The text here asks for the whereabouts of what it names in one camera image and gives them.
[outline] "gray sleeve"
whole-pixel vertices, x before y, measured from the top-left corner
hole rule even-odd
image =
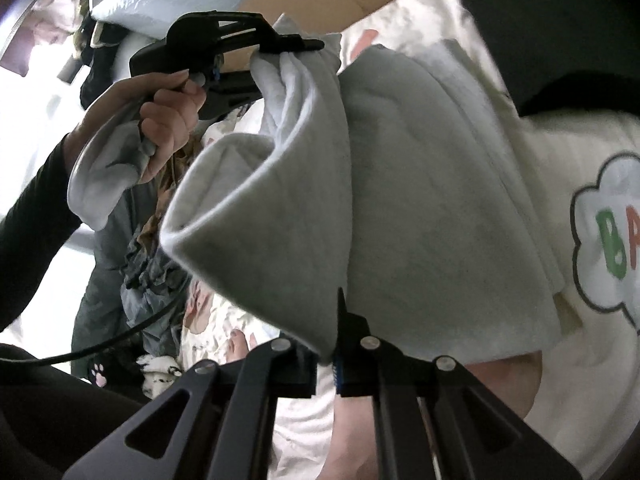
[[[126,190],[109,216],[107,225],[95,233],[95,268],[80,302],[71,339],[72,351],[82,350],[127,329],[120,287],[127,245],[136,228],[156,209],[154,181]],[[84,378],[88,358],[73,361],[71,373]]]

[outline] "person's arm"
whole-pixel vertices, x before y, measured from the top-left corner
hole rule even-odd
[[[29,304],[51,260],[80,227],[66,206],[64,142],[0,222],[0,332]]]
[[[140,108],[141,131],[156,152],[142,181],[151,180],[185,145],[206,99],[204,90],[188,80],[187,71],[145,74],[109,88],[55,147],[0,222],[0,332],[27,307],[53,257],[80,227],[66,204],[66,186],[82,148],[122,106],[148,95],[154,98]]]

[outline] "brown garment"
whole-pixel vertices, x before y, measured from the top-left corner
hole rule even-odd
[[[147,254],[152,251],[153,243],[158,239],[160,222],[164,217],[169,202],[171,202],[171,198],[174,196],[175,189],[201,151],[200,141],[191,136],[187,143],[175,152],[164,165],[164,168],[158,172],[158,176],[156,176],[156,182],[158,183],[156,212],[146,222],[137,238],[138,243],[144,247]]]

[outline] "person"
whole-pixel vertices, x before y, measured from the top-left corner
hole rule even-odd
[[[125,104],[146,96],[142,134],[156,145],[148,182],[189,139],[206,100],[188,71],[117,82],[53,149],[0,222],[0,332],[28,306],[49,264],[81,221],[66,204],[69,174],[84,145]],[[31,357],[0,345],[0,357]],[[140,407],[52,367],[0,364],[0,471],[12,480],[55,480]]]

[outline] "cloud outline print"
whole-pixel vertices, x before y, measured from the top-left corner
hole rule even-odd
[[[581,187],[572,197],[572,271],[576,289],[584,303],[601,314],[622,310],[640,335],[640,264],[636,271],[629,266],[627,205],[633,205],[636,211],[640,211],[640,156],[624,151],[602,164],[595,184]],[[606,225],[612,231],[616,229],[615,237],[622,244],[613,262],[621,270],[624,266],[618,276],[609,269],[610,260],[603,247],[602,232],[599,231],[601,225],[595,212],[611,218],[612,223]]]

